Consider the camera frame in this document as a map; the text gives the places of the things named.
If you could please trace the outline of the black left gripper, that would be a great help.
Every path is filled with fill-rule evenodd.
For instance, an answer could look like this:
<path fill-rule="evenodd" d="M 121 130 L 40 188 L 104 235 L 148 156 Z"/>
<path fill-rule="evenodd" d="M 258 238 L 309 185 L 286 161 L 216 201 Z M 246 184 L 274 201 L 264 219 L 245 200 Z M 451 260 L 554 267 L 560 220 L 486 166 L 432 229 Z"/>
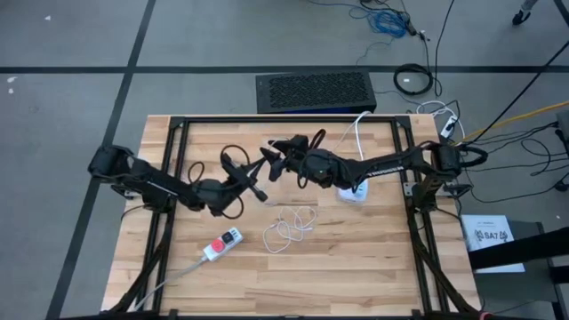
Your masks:
<path fill-rule="evenodd" d="M 253 161 L 247 153 L 244 156 L 245 162 L 237 165 L 227 153 L 221 154 L 220 163 L 228 174 L 228 179 L 216 191 L 216 199 L 212 208 L 213 214 L 224 214 L 224 211 L 236 200 L 241 204 L 240 214 L 242 214 L 244 203 L 241 195 L 246 190 L 251 190 L 261 202 L 268 200 L 267 194 L 257 187 L 268 187 L 270 185 L 271 181 L 268 179 L 270 168 L 260 166 L 255 169 L 256 164 L 261 159 Z"/>

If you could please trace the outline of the square white USB power hub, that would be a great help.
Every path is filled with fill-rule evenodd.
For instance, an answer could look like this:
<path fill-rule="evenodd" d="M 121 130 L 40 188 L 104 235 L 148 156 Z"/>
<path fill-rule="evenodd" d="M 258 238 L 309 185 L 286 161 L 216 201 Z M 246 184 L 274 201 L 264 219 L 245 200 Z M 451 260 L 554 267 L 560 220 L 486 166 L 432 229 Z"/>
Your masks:
<path fill-rule="evenodd" d="M 369 114 L 370 114 L 370 111 L 362 112 L 356 118 L 356 120 L 344 131 L 344 133 L 341 135 L 339 141 L 336 143 L 334 148 L 337 148 L 344 141 L 348 132 L 351 129 L 354 129 L 354 133 L 356 135 L 358 154 L 359 154 L 360 159 L 364 160 L 365 158 L 364 158 L 364 153 L 363 153 L 362 146 L 361 146 L 358 124 L 364 116 L 367 116 Z M 336 194 L 337 194 L 338 199 L 341 200 L 342 202 L 351 203 L 351 204 L 363 204 L 367 198 L 368 189 L 369 189 L 368 182 L 365 180 L 365 181 L 361 182 L 356 187 L 355 191 L 353 191 L 351 188 L 349 188 L 349 189 L 337 188 Z"/>

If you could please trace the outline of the dark grey side stand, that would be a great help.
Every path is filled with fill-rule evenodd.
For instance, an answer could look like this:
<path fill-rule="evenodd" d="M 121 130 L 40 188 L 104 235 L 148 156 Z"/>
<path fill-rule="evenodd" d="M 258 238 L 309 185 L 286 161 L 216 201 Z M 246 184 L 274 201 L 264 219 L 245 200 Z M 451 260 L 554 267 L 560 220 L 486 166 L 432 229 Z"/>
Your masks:
<path fill-rule="evenodd" d="M 540 222 L 510 220 L 509 226 L 515 240 L 548 233 Z M 473 269 L 484 309 L 500 301 L 515 301 L 519 308 L 536 301 L 548 302 L 556 320 L 569 320 L 569 293 L 561 288 L 569 284 L 569 263 L 557 266 L 554 258 Z"/>

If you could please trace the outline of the black perforated computer case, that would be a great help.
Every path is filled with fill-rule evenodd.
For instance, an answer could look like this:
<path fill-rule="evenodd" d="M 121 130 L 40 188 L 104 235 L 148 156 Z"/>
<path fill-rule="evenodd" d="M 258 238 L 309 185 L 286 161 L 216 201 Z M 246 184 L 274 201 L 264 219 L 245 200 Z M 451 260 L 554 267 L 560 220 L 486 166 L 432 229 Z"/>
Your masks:
<path fill-rule="evenodd" d="M 261 75 L 255 85 L 259 114 L 358 114 L 377 108 L 365 69 Z"/>

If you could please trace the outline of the long white power strip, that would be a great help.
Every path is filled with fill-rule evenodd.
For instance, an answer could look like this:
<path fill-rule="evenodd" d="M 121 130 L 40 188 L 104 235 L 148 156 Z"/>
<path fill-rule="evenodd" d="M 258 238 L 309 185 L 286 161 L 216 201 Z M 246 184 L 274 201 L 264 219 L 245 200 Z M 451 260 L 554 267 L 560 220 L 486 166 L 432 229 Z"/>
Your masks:
<path fill-rule="evenodd" d="M 233 249 L 237 244 L 240 244 L 244 237 L 241 234 L 241 232 L 237 229 L 237 228 L 230 228 L 228 230 L 229 232 L 231 232 L 235 238 L 234 242 L 231 244 L 226 244 L 225 250 L 221 253 L 216 253 L 212 250 L 211 247 L 211 243 L 209 243 L 204 249 L 203 249 L 203 255 L 202 257 L 193 265 L 191 265 L 190 267 L 187 267 L 185 269 L 183 269 L 182 271 L 177 272 L 176 274 L 174 274 L 173 276 L 169 276 L 168 278 L 166 278 L 163 282 L 161 282 L 160 284 L 157 284 L 156 287 L 151 290 L 149 293 L 147 293 L 141 301 L 139 301 L 134 308 L 135 309 L 139 309 L 141 307 L 143 307 L 146 304 L 146 301 L 152 296 L 154 295 L 159 289 L 162 289 L 166 284 L 169 284 L 170 282 L 177 280 L 178 278 L 181 278 L 182 276 L 185 276 L 186 274 L 194 271 L 195 269 L 199 268 L 200 266 L 202 266 L 204 263 L 206 262 L 213 262 L 218 260 L 220 257 L 222 257 L 223 255 L 225 255 L 228 251 L 230 251 L 231 249 Z"/>

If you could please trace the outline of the white printed paper sheet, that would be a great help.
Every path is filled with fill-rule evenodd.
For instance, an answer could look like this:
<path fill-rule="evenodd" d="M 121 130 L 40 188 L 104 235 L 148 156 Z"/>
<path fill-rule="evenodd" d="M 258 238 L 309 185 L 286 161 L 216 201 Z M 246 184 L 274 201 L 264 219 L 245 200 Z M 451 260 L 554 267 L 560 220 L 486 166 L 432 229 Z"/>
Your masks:
<path fill-rule="evenodd" d="M 461 227 L 468 252 L 515 240 L 505 215 L 462 215 Z"/>

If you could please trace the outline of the small white power strip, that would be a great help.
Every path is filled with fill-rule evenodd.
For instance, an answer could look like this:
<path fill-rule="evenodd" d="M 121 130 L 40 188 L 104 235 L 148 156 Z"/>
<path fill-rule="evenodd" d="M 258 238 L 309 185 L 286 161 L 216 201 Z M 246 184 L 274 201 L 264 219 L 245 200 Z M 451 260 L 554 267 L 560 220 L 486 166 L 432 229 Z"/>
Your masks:
<path fill-rule="evenodd" d="M 449 138 L 453 135 L 455 125 L 458 123 L 457 116 L 449 116 L 445 123 L 444 128 L 441 130 L 440 135 L 444 138 Z"/>

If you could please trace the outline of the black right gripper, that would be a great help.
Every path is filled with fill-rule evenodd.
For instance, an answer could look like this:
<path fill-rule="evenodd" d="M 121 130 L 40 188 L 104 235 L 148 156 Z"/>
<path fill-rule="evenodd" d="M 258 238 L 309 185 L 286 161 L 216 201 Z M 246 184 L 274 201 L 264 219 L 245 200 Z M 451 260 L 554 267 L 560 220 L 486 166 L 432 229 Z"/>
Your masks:
<path fill-rule="evenodd" d="M 269 180 L 278 180 L 286 165 L 300 165 L 309 151 L 309 138 L 306 135 L 294 135 L 289 140 L 279 140 L 277 149 L 280 152 L 261 148 L 260 152 L 266 159 L 279 159 L 270 164 Z"/>

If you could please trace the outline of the black bar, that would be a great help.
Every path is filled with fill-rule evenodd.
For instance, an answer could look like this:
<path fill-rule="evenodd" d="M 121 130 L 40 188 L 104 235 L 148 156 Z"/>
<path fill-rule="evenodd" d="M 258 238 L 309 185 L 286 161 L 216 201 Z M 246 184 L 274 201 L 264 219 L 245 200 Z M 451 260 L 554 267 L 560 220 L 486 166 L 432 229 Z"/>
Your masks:
<path fill-rule="evenodd" d="M 569 227 L 470 252 L 469 261 L 481 269 L 564 255 L 569 255 Z"/>

